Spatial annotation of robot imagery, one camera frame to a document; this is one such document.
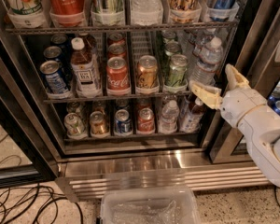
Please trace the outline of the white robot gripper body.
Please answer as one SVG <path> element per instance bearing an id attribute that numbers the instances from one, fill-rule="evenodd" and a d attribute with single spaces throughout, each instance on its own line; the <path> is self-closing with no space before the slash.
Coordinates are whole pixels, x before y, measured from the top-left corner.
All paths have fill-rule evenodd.
<path id="1" fill-rule="evenodd" d="M 244 115 L 266 104 L 266 99 L 256 90 L 237 88 L 228 91 L 223 97 L 220 114 L 232 128 L 235 128 Z"/>

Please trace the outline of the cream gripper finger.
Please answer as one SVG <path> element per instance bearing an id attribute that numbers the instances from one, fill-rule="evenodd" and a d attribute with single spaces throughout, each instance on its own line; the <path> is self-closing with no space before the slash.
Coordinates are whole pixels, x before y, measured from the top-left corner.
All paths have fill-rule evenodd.
<path id="1" fill-rule="evenodd" d="M 225 67 L 225 74 L 229 83 L 229 89 L 249 89 L 249 81 L 231 64 Z"/>
<path id="2" fill-rule="evenodd" d="M 222 104 L 221 89 L 191 80 L 190 90 L 209 108 L 219 110 Z"/>

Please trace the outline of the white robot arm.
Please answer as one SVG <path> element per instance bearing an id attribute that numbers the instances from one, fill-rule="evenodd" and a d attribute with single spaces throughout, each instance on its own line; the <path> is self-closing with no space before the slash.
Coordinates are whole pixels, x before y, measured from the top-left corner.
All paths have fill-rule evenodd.
<path id="1" fill-rule="evenodd" d="M 254 163 L 271 183 L 280 188 L 280 116 L 234 66 L 228 64 L 225 73 L 230 89 L 224 96 L 220 95 L 221 89 L 199 81 L 192 80 L 190 89 L 244 135 L 248 154 Z"/>

